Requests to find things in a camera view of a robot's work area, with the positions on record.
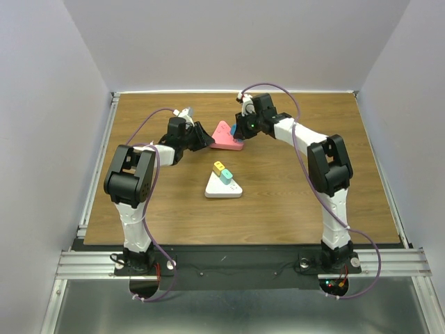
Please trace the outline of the pink triangular power strip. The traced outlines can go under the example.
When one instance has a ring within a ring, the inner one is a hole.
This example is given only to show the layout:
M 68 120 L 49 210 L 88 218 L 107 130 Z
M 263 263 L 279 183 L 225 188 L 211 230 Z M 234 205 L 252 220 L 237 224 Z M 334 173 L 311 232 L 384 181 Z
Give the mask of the pink triangular power strip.
M 210 148 L 241 151 L 244 143 L 233 137 L 231 129 L 232 128 L 224 120 L 221 120 L 211 135 L 214 142 L 210 145 Z

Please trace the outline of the yellow cube usb charger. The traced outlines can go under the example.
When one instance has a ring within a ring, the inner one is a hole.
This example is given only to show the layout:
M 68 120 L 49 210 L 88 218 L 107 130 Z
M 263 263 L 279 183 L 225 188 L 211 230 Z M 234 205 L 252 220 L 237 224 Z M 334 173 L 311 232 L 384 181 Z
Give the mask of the yellow cube usb charger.
M 220 161 L 215 161 L 213 164 L 213 172 L 220 177 L 222 171 L 225 169 L 225 165 Z

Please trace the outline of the teal cube charger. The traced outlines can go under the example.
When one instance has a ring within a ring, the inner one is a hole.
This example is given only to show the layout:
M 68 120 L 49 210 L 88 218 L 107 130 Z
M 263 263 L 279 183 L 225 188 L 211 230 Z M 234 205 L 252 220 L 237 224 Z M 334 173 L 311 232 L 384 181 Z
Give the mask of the teal cube charger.
M 220 172 L 219 178 L 223 184 L 228 185 L 233 180 L 233 175 L 228 169 L 225 168 Z

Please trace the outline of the white triangular power strip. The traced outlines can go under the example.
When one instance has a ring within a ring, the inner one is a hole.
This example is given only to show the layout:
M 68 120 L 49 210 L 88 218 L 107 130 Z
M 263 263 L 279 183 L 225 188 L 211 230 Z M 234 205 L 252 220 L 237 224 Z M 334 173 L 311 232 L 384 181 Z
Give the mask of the white triangular power strip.
M 210 174 L 204 190 L 206 198 L 240 198 L 242 194 L 243 189 L 238 183 L 231 180 L 229 184 L 224 184 L 214 172 Z

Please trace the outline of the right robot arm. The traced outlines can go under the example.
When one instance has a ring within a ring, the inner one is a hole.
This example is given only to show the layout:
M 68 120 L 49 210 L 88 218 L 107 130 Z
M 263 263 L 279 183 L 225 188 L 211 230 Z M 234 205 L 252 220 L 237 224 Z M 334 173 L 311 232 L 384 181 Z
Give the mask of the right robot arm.
M 336 271 L 353 254 L 346 199 L 352 165 L 343 138 L 326 136 L 301 125 L 287 113 L 278 113 L 270 94 L 239 92 L 234 138 L 249 139 L 262 132 L 292 145 L 303 173 L 322 206 L 321 266 Z

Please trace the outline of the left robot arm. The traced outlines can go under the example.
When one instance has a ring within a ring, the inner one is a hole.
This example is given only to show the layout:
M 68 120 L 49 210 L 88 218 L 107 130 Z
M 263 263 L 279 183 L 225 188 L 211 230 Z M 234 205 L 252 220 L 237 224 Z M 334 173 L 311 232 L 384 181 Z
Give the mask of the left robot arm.
M 156 145 L 117 147 L 104 180 L 104 192 L 118 210 L 124 233 L 122 256 L 113 256 L 115 264 L 140 274 L 154 268 L 154 242 L 145 215 L 160 167 L 174 166 L 186 150 L 195 152 L 213 143 L 200 122 L 172 117 Z

